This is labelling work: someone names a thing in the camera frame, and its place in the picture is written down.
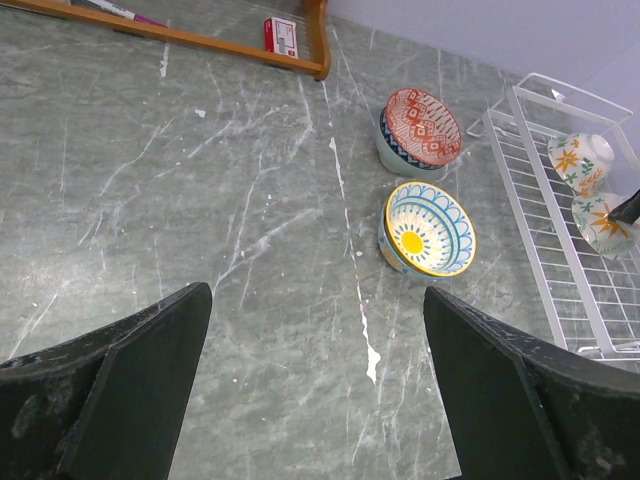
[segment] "bowl rim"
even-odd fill
[[[396,133],[393,131],[393,128],[391,128],[391,123],[389,122],[389,109],[387,108],[389,106],[389,101],[391,100],[391,97],[393,97],[396,93],[405,91],[405,90],[415,90],[418,91],[420,93],[424,93],[425,95],[430,96],[431,98],[433,98],[434,100],[436,100],[438,103],[440,103],[440,105],[442,105],[444,107],[444,109],[447,111],[447,113],[449,113],[449,115],[451,115],[451,118],[453,119],[453,123],[455,123],[456,128],[458,129],[458,135],[460,136],[460,148],[458,148],[458,152],[456,154],[455,157],[453,157],[451,160],[449,160],[446,163],[432,163],[428,160],[426,160],[425,158],[421,157],[421,156],[417,156],[417,155],[413,155],[412,153],[409,152],[406,142],[402,141],[397,135]],[[407,153],[409,153],[413,158],[415,158],[416,160],[422,162],[422,163],[428,163],[429,165],[439,165],[439,166],[445,166],[448,165],[449,163],[453,162],[456,160],[456,158],[458,158],[460,156],[460,151],[462,150],[462,130],[460,130],[460,124],[458,123],[458,119],[456,118],[456,116],[453,114],[453,112],[451,110],[449,110],[449,107],[447,107],[444,102],[442,100],[440,100],[438,97],[436,97],[435,95],[427,92],[426,90],[422,90],[421,88],[417,88],[417,87],[404,87],[404,88],[400,88],[399,90],[396,90],[395,92],[393,92],[391,95],[389,95],[389,98],[387,99],[387,103],[385,103],[384,105],[385,108],[385,120],[387,122],[387,125],[389,125],[389,130],[391,131],[391,135],[393,135],[393,138],[396,140],[396,142],[398,143],[398,145],[400,145],[402,148],[404,148]]]
[[[402,250],[400,249],[400,246],[397,244],[395,237],[393,235],[390,235],[391,232],[388,230],[388,228],[389,228],[388,227],[388,222],[389,222],[389,216],[390,216],[390,213],[391,213],[391,199],[398,192],[398,190],[400,190],[402,187],[406,187],[407,185],[423,185],[423,186],[431,187],[434,190],[437,190],[438,192],[446,195],[449,199],[451,199],[454,202],[454,204],[456,205],[456,207],[458,207],[462,211],[462,213],[465,215],[465,217],[467,217],[467,220],[469,222],[469,227],[470,227],[469,230],[471,231],[471,238],[472,238],[471,245],[472,245],[473,249],[471,251],[471,258],[469,259],[469,262],[463,268],[461,268],[460,270],[457,270],[455,272],[450,272],[450,273],[442,273],[442,272],[437,272],[435,270],[429,270],[427,268],[424,268],[424,267],[420,266],[419,264],[415,263],[409,257],[405,256],[402,253]],[[473,263],[473,260],[476,257],[476,250],[477,250],[476,249],[476,246],[477,246],[476,230],[473,227],[473,222],[471,222],[471,217],[469,216],[467,211],[462,207],[462,205],[460,205],[460,202],[458,202],[455,198],[453,198],[451,195],[449,195],[447,192],[445,192],[441,188],[436,187],[435,185],[433,185],[431,183],[412,180],[410,182],[401,183],[396,188],[394,188],[393,192],[391,192],[391,194],[387,198],[387,202],[385,203],[385,206],[384,206],[384,227],[385,227],[385,229],[387,229],[387,232],[389,234],[389,239],[391,240],[391,245],[393,246],[393,248],[396,251],[396,253],[398,253],[403,259],[405,259],[407,261],[407,263],[409,265],[411,265],[413,268],[416,268],[420,272],[426,273],[427,275],[431,275],[431,276],[434,276],[434,277],[454,277],[456,275],[460,275],[462,272],[464,272],[467,268],[469,268],[471,266],[471,264]]]

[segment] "red patterned bowl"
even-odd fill
[[[403,88],[387,101],[393,138],[420,162],[443,166],[460,154],[460,127],[444,104],[417,88]]]

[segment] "black handle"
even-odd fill
[[[614,222],[633,225],[640,218],[640,190],[614,208],[609,214],[609,218]]]

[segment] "white paint drip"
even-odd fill
[[[162,54],[162,60],[160,61],[160,76],[162,78],[167,76],[167,67],[169,66],[169,42],[164,44],[164,52]]]
[[[360,303],[360,317],[362,321],[362,335],[364,336],[367,342],[367,377],[371,379],[373,384],[376,383],[376,365],[382,359],[380,354],[376,352],[371,346],[371,342],[369,342],[369,319],[367,318],[367,314],[364,308],[364,302],[362,301],[362,291],[360,290],[360,277],[358,276],[358,265],[356,262],[356,254],[355,249],[353,248],[353,239],[351,237],[351,223],[349,222],[349,209],[347,208],[347,198],[344,193],[344,181],[342,180],[342,172],[340,170],[340,159],[338,158],[338,149],[336,148],[336,139],[331,137],[331,141],[329,142],[329,148],[333,150],[333,155],[336,159],[336,174],[338,175],[338,183],[340,184],[340,193],[342,195],[342,200],[344,201],[344,218],[347,224],[347,230],[349,232],[349,250],[351,252],[351,261],[353,262],[353,269],[355,270],[356,276],[356,293],[358,294],[358,302]]]

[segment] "blue and yellow bowl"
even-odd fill
[[[380,247],[380,253],[382,253],[382,256],[387,261],[387,263],[400,273],[404,273],[405,275],[409,275],[412,277],[432,280],[434,277],[413,268],[411,265],[409,265],[408,262],[400,257],[398,252],[394,250],[384,224],[385,208],[386,205],[385,207],[383,207],[382,212],[380,213],[380,223],[378,224],[378,246]]]
[[[400,185],[387,201],[384,222],[392,250],[415,271],[452,277],[473,261],[476,237],[471,220],[438,187],[415,181]]]

